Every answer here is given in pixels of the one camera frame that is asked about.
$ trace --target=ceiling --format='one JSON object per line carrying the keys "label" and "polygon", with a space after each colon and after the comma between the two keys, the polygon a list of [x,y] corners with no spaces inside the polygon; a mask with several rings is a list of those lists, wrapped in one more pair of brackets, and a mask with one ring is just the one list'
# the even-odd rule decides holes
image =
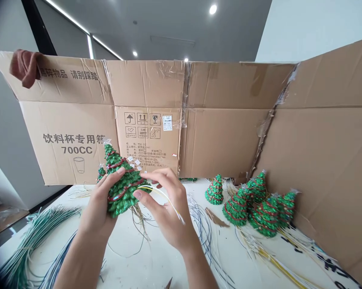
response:
{"label": "ceiling", "polygon": [[272,0],[52,1],[126,60],[254,61]]}

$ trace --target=cup icon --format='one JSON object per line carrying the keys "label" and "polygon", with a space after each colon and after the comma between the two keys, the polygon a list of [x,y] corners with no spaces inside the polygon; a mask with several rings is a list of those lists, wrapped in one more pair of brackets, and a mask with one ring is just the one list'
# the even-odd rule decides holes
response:
{"label": "cup icon", "polygon": [[84,173],[85,172],[85,159],[83,157],[75,157],[74,159],[75,167],[77,168],[77,172]]}

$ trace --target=brown cloth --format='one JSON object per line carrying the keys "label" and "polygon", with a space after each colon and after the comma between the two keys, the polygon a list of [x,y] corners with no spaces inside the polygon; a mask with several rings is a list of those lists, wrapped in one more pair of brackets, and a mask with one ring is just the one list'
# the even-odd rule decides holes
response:
{"label": "brown cloth", "polygon": [[10,63],[10,74],[22,82],[22,86],[30,88],[36,79],[41,79],[37,68],[37,58],[42,55],[40,52],[31,52],[18,49],[12,55]]}

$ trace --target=green wire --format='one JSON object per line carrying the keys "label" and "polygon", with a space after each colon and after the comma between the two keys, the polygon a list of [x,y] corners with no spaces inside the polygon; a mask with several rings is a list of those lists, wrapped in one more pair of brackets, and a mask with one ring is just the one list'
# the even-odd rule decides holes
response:
{"label": "green wire", "polygon": [[[29,263],[33,251],[38,248],[50,233],[75,214],[79,214],[80,208],[64,208],[62,206],[51,208],[43,213],[29,215],[30,228],[20,243],[18,249],[0,269],[0,281],[5,288],[24,289],[38,287],[43,276],[37,276],[31,272]],[[30,280],[29,275],[40,280]]]}

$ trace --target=hand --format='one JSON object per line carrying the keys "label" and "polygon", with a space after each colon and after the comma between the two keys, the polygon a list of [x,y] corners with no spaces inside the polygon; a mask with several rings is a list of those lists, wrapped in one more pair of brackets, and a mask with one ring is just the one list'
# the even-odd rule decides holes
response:
{"label": "hand", "polygon": [[152,183],[159,183],[158,187],[164,187],[174,207],[185,221],[182,224],[171,204],[158,204],[148,193],[136,190],[133,195],[148,208],[165,239],[175,247],[182,255],[201,248],[196,231],[189,214],[186,190],[170,168],[157,169],[152,173],[142,173],[141,177],[151,179]]}
{"label": "hand", "polygon": [[85,238],[102,238],[107,241],[114,229],[117,218],[112,218],[108,210],[109,190],[125,174],[125,168],[105,175],[91,193],[89,204],[81,216],[78,233]]}

